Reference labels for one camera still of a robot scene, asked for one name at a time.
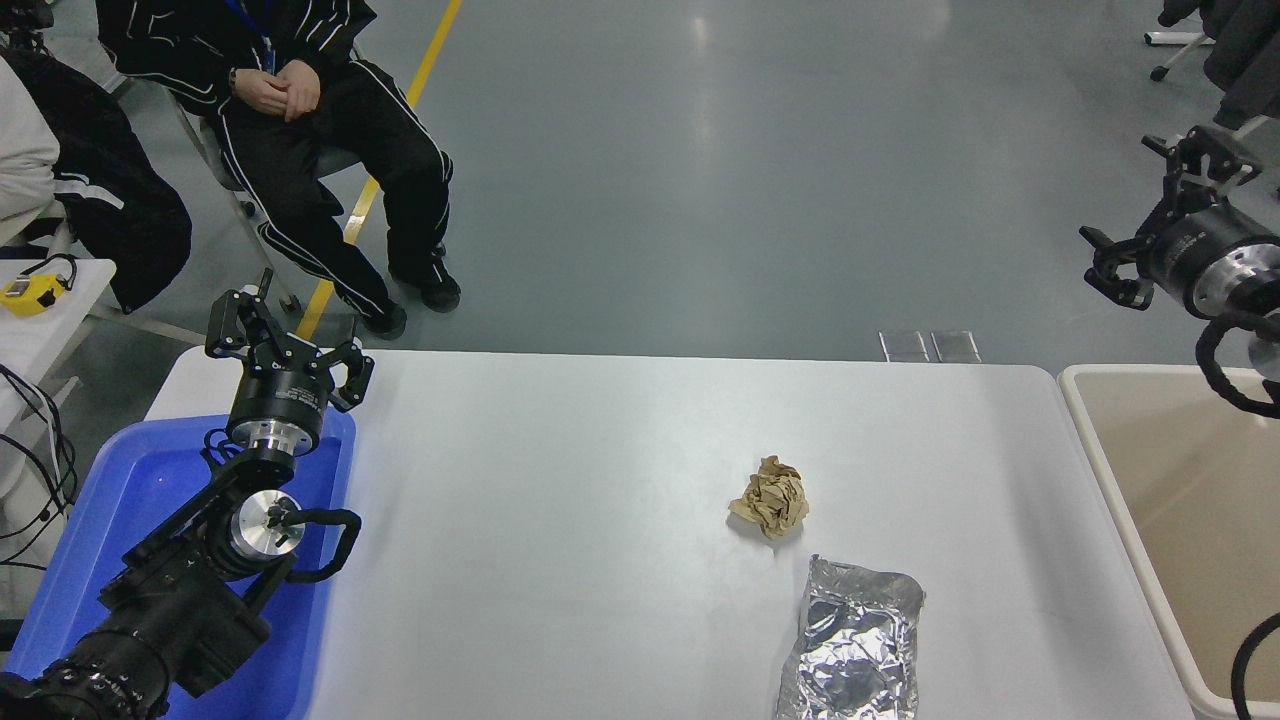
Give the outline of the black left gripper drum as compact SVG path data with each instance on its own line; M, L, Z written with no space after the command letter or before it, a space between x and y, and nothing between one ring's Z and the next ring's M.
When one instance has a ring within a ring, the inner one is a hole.
M236 391L227 433L237 443L315 443L333 389L325 372L250 363Z

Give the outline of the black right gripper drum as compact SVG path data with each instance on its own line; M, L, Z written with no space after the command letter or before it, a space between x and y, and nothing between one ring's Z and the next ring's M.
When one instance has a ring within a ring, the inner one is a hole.
M1185 307L1276 307L1277 236L1219 204L1155 236L1146 275Z

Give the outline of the seated person's right hand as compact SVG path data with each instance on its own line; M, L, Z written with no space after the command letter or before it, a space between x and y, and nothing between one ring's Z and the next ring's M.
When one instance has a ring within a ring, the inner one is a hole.
M268 117L284 117L289 101L288 83L257 69L234 69L232 94L243 104Z

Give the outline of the seated person's left hand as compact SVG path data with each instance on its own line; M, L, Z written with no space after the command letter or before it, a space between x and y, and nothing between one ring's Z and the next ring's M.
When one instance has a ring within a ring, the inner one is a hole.
M279 73L285 86L285 122L294 122L317 109L321 83L317 72L306 61L288 61Z

